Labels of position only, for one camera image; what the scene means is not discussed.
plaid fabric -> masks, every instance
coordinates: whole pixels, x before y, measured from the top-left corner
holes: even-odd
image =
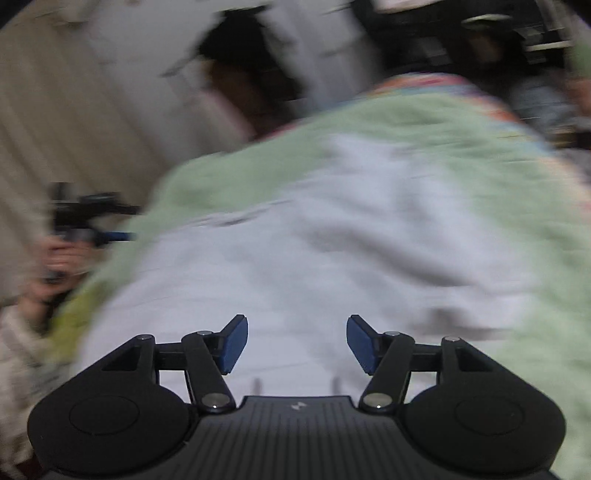
[[[0,312],[0,470],[24,476],[16,465],[29,460],[33,449],[27,419],[38,400],[67,378],[65,367],[46,361],[47,340],[38,335],[15,306]]]

wall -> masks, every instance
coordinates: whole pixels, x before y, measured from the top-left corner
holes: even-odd
[[[326,109],[375,81],[373,52],[347,12],[326,12],[339,0],[276,0],[266,20],[295,40],[290,63],[309,92],[309,109]],[[81,35],[99,56],[132,114],[171,163],[210,153],[215,146],[184,100],[179,78],[160,74],[214,26],[217,12],[252,7],[248,0],[103,0]],[[198,86],[198,74],[185,78]]]

white curtain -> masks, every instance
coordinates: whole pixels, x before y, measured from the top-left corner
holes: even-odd
[[[0,298],[47,227],[51,182],[141,205],[166,168],[53,10],[38,0],[0,30]]]

ribbed black surface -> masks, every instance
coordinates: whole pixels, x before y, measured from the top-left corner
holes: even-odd
[[[65,477],[49,474],[46,480]],[[424,459],[389,418],[349,397],[248,397],[206,417],[178,454],[129,480],[466,480]],[[551,480],[550,473],[522,480]]]

white cloth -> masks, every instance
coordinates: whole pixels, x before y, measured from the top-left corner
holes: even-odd
[[[240,313],[249,340],[226,377],[237,401],[261,385],[357,399],[368,377],[346,343],[352,314],[431,343],[515,326],[532,278],[443,172],[408,147],[354,135],[327,145],[327,167],[280,200],[163,235],[95,321],[79,368],[139,333],[177,342]],[[182,376],[162,379],[187,398]]]

